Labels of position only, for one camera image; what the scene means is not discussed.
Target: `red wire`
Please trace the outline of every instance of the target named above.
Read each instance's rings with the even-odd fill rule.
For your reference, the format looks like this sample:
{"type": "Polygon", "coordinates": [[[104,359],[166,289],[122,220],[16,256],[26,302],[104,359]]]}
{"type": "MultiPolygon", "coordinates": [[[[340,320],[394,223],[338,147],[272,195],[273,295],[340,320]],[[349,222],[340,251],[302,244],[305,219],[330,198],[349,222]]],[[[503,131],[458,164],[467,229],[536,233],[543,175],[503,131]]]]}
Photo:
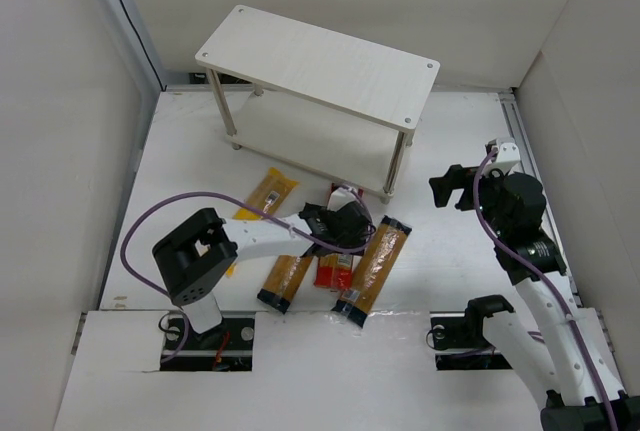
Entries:
{"type": "Polygon", "coordinates": [[[216,353],[216,359],[213,362],[214,368],[218,365],[220,361],[222,361],[222,358],[220,357],[220,355],[222,354],[222,351],[224,351],[224,348],[227,347],[227,344],[229,344],[230,339],[231,339],[231,333],[227,331],[224,335],[224,339],[222,340],[222,344],[220,345],[220,348],[218,348],[218,352],[216,353]]]}

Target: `shelf top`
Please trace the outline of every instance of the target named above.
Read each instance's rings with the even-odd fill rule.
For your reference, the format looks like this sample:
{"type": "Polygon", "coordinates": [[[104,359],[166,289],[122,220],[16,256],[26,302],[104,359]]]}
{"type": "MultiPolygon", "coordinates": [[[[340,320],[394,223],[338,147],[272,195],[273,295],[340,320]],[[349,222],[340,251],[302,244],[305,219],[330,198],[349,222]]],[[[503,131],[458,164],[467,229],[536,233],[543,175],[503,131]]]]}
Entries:
{"type": "Polygon", "coordinates": [[[413,131],[440,63],[236,6],[196,54],[201,66],[401,131],[413,131]]]}

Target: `metal post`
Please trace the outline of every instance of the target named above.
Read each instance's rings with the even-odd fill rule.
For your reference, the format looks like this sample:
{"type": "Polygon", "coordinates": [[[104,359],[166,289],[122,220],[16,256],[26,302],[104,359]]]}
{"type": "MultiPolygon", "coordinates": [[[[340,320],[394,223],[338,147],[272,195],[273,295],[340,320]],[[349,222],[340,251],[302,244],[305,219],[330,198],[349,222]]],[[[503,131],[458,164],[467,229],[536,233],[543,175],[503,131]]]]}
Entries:
{"type": "Polygon", "coordinates": [[[396,179],[398,172],[400,171],[400,163],[402,162],[402,156],[404,155],[404,148],[407,146],[407,133],[398,131],[398,137],[396,138],[396,146],[393,150],[393,156],[391,157],[391,163],[389,164],[389,174],[387,174],[387,180],[385,181],[383,191],[387,195],[383,198],[383,202],[388,203],[389,198],[393,195],[393,191],[396,186],[396,179]]]}
{"type": "Polygon", "coordinates": [[[218,109],[220,110],[220,115],[224,121],[224,126],[227,128],[227,134],[229,136],[235,136],[238,131],[236,130],[236,125],[233,124],[233,118],[231,117],[227,100],[224,97],[224,91],[222,90],[220,79],[218,79],[218,73],[207,68],[207,77],[209,78],[213,95],[216,98],[216,103],[218,103],[218,109]]]}

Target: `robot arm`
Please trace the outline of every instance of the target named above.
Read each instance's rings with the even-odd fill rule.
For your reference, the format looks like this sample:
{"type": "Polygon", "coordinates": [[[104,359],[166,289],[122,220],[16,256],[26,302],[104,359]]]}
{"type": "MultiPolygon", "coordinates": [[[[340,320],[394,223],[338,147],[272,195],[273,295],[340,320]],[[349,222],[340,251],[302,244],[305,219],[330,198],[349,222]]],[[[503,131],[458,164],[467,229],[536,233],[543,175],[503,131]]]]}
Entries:
{"type": "Polygon", "coordinates": [[[327,207],[307,204],[300,213],[279,221],[280,226],[266,220],[225,220],[215,209],[205,208],[153,247],[171,302],[182,308],[196,332],[222,322],[213,288],[234,263],[264,256],[332,252],[300,232],[337,248],[359,248],[366,244],[372,226],[367,211],[345,188],[332,193],[327,207]]]}
{"type": "MultiPolygon", "coordinates": [[[[513,140],[492,141],[486,151],[495,157],[483,169],[479,181],[480,212],[501,244],[496,244],[496,258],[531,310],[546,346],[540,346],[528,335],[513,308],[501,296],[471,300],[461,332],[476,339],[484,338],[501,350],[541,410],[543,429],[617,429],[613,427],[615,423],[607,419],[603,397],[571,329],[569,321],[575,321],[606,399],[611,402],[610,409],[622,426],[620,429],[637,429],[640,401],[626,395],[622,384],[602,360],[574,303],[560,251],[541,229],[547,204],[542,184],[532,176],[511,173],[520,160],[513,140]],[[543,273],[545,281],[549,281],[567,303],[569,314],[558,305],[548,283],[521,260],[514,259],[505,247],[543,273]]],[[[451,192],[462,189],[456,208],[474,209],[473,184],[477,170],[477,167],[454,165],[444,176],[431,178],[429,183],[436,206],[446,206],[451,192]]]]}

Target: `white shelf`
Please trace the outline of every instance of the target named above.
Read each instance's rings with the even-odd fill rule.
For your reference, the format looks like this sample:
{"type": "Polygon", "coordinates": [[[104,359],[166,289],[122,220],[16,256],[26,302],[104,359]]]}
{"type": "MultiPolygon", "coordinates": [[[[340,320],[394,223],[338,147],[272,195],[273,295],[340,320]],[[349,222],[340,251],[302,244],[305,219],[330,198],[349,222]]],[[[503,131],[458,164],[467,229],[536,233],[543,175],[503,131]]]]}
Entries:
{"type": "Polygon", "coordinates": [[[252,94],[233,119],[230,141],[385,196],[394,130],[277,91],[252,94]]]}
{"type": "Polygon", "coordinates": [[[440,69],[432,59],[248,6],[229,13],[196,61],[405,132],[416,128],[440,69]]]}

